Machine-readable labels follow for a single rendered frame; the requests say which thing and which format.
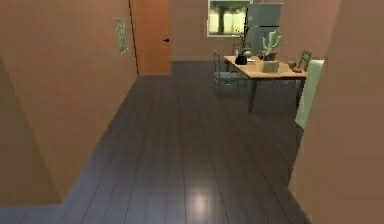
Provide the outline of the green metal chair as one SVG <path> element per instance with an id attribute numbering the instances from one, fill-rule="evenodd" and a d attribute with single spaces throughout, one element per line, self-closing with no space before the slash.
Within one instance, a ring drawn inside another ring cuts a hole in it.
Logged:
<path id="1" fill-rule="evenodd" d="M 216 50 L 213 51 L 213 64 L 214 64 L 214 88 L 217 94 L 220 94 L 222 86 L 240 86 L 244 90 L 248 77 L 240 72 L 230 72 L 221 70 L 220 53 Z"/>
<path id="2" fill-rule="evenodd" d="M 298 68 L 302 69 L 303 71 L 306 71 L 311 58 L 312 58 L 312 53 L 308 50 L 304 50 L 299 60 Z"/>

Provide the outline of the black pot with twig plant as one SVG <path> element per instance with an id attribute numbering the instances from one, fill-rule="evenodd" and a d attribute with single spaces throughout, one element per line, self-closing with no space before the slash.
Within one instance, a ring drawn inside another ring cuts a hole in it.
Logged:
<path id="1" fill-rule="evenodd" d="M 248 48 L 246 47 L 247 42 L 246 42 L 246 37 L 248 34 L 250 27 L 245 25 L 244 26 L 244 32 L 240 35 L 240 44 L 239 46 L 235 49 L 236 53 L 236 58 L 235 58 L 235 63 L 237 65 L 246 65 L 247 64 L 247 58 L 245 55 L 245 52 L 248 51 Z"/>

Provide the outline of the wooden dining table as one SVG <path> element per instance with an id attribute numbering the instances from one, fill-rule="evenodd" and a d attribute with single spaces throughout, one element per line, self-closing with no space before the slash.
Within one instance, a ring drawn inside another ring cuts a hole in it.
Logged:
<path id="1" fill-rule="evenodd" d="M 251 80 L 251 90 L 248 98 L 248 112 L 251 113 L 254 108 L 256 89 L 259 82 L 269 80 L 298 80 L 299 86 L 296 88 L 295 105 L 299 107 L 305 80 L 308 73 L 304 70 L 292 70 L 285 62 L 280 61 L 262 61 L 256 56 L 252 57 L 252 62 L 245 65 L 235 63 L 235 56 L 225 56 L 226 64 L 234 66 L 241 73 Z"/>

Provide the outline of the orange room door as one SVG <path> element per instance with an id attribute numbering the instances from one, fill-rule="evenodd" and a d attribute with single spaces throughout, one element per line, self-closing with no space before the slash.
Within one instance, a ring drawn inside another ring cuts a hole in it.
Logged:
<path id="1" fill-rule="evenodd" d="M 139 75 L 169 75 L 169 0 L 131 0 L 131 10 Z"/>

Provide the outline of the beige box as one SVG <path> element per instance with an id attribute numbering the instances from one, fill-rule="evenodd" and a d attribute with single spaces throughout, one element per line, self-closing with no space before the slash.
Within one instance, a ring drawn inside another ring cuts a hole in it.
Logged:
<path id="1" fill-rule="evenodd" d="M 278 61 L 265 61 L 263 66 L 264 73 L 277 73 L 279 70 Z"/>

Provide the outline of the white framed window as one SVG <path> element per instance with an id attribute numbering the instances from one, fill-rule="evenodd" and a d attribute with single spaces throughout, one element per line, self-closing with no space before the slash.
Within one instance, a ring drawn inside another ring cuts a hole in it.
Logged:
<path id="1" fill-rule="evenodd" d="M 244 32 L 248 6 L 253 0 L 208 0 L 208 37 L 232 37 Z"/>

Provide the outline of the green cactus in pot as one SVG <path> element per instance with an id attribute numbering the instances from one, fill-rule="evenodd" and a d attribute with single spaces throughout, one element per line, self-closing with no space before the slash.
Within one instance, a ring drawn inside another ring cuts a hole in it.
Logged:
<path id="1" fill-rule="evenodd" d="M 272 61 L 274 60 L 277 52 L 275 49 L 281 43 L 282 37 L 277 33 L 276 30 L 271 31 L 268 34 L 268 38 L 262 38 L 262 47 L 264 53 L 264 61 Z"/>

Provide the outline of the grey fridge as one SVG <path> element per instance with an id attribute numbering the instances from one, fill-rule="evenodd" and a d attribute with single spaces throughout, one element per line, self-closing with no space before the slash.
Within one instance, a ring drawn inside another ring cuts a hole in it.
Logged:
<path id="1" fill-rule="evenodd" d="M 246 42 L 251 47 L 253 55 L 263 51 L 262 38 L 268 38 L 271 31 L 278 28 L 263 28 L 260 25 L 279 25 L 282 3 L 253 3 L 247 9 L 247 25 L 250 27 Z"/>

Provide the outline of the green framed wall picture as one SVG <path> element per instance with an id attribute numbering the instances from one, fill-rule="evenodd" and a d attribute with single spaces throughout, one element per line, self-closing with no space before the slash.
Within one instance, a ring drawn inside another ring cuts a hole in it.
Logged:
<path id="1" fill-rule="evenodd" d="M 118 50 L 122 53 L 128 48 L 126 19 L 115 18 L 114 23 Z"/>

